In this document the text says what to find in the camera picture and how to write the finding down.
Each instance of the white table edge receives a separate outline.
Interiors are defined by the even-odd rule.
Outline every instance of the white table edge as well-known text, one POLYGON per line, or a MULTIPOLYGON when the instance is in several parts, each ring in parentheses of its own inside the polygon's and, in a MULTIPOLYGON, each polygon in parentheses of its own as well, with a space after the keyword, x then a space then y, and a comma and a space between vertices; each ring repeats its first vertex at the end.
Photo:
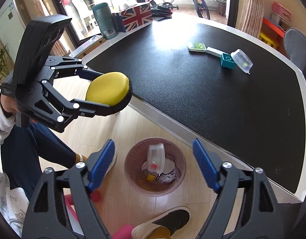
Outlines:
MULTIPOLYGON (((302 99, 303 99, 303 106, 304 106, 304 111, 305 111, 305 156, 304 156, 304 162, 303 162, 303 167, 302 167, 302 172, 300 176, 300 181, 297 187, 297 191, 293 194, 292 192, 286 190, 285 188, 281 187, 274 181, 270 180, 270 183, 272 185, 272 188, 275 192, 275 195, 277 197, 277 200, 279 203, 299 203, 303 202, 305 199, 306 195, 306 82, 305 78, 301 72, 301 70, 295 66, 289 59, 287 59, 284 55, 282 55, 280 52, 277 50, 273 49, 272 47, 268 46, 264 42, 258 40, 257 38, 244 33, 238 29, 232 28, 230 26, 215 22, 215 21, 210 21, 206 20, 203 18, 198 18, 194 16, 185 16, 185 17, 190 17, 193 21, 213 26, 216 28, 220 28, 222 30, 228 31, 230 33, 233 33, 237 36, 240 36, 244 39, 247 39, 251 41, 252 43, 255 43, 256 45, 262 47, 263 49, 269 51, 272 53, 274 56, 282 60, 285 64, 287 64, 295 73, 298 79, 298 83, 300 85, 300 90, 302 94, 302 99)), ((82 62, 84 64, 87 64, 90 60, 95 58, 97 55, 105 51, 107 48, 111 47, 121 39, 125 38, 126 36, 132 34, 135 31, 138 31, 141 28, 146 27, 151 23, 144 24, 140 26, 139 28, 136 28, 134 30, 131 30, 129 32, 120 32, 115 38, 107 40, 104 44, 100 45, 93 51, 91 51, 89 54, 87 54, 83 59, 82 62)), ((171 134, 173 134, 175 137, 177 137, 179 140, 184 142, 185 144, 191 146, 192 141, 195 138, 199 138, 203 141, 204 145, 207 147, 208 150, 216 152, 219 154, 221 159, 223 161, 230 161, 232 162, 237 168, 242 168, 242 169, 252 169, 252 167, 243 161, 239 160, 238 158, 234 157, 231 153, 228 151, 224 150, 223 148, 220 148, 219 146, 211 143, 210 141, 206 140, 205 138, 199 136, 192 130, 186 128, 182 124, 178 123, 177 121, 173 120, 169 116, 165 115, 158 109, 152 107, 145 101, 137 98, 136 96, 133 96, 130 102, 130 106, 135 109, 137 112, 141 113, 144 115, 146 118, 160 126, 161 128, 164 128, 171 134)))

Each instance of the dark blue pants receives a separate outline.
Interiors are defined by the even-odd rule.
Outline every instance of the dark blue pants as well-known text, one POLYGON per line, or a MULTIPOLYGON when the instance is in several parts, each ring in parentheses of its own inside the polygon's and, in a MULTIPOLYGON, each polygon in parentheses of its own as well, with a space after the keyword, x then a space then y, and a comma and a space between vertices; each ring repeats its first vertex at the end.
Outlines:
POLYGON ((10 188, 23 188, 29 200, 42 174, 38 156, 66 168, 76 161, 76 154, 44 125, 15 125, 1 145, 1 163, 10 188))

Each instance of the white patterned sweatshirt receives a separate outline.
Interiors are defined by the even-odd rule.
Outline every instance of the white patterned sweatshirt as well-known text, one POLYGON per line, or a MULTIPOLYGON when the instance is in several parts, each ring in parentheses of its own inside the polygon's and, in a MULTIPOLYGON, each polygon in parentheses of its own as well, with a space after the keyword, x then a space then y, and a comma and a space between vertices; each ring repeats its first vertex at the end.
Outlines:
MULTIPOLYGON (((14 124, 15 117, 6 118, 0 105, 0 145, 8 137, 14 124)), ((11 190, 7 175, 0 172, 0 212, 20 237, 28 204, 24 190, 22 188, 11 190)))

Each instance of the yellow round object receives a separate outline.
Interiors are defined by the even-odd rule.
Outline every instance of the yellow round object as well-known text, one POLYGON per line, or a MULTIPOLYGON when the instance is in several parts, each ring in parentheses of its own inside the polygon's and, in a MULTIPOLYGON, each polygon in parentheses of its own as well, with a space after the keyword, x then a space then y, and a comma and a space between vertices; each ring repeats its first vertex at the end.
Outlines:
POLYGON ((86 101, 114 106, 121 102, 129 91, 129 79, 121 72, 105 73, 89 85, 86 101))

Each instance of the black tabletop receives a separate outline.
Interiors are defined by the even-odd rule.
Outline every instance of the black tabletop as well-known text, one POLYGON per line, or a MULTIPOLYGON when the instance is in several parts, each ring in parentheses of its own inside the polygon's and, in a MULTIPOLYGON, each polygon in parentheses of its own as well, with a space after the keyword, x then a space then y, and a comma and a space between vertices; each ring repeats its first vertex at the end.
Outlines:
POLYGON ((267 50, 222 29, 165 19, 87 65, 125 73, 136 96, 296 192, 305 153, 301 91, 295 72, 267 50), (189 41, 229 54, 242 49, 254 63, 251 74, 189 52, 189 41))

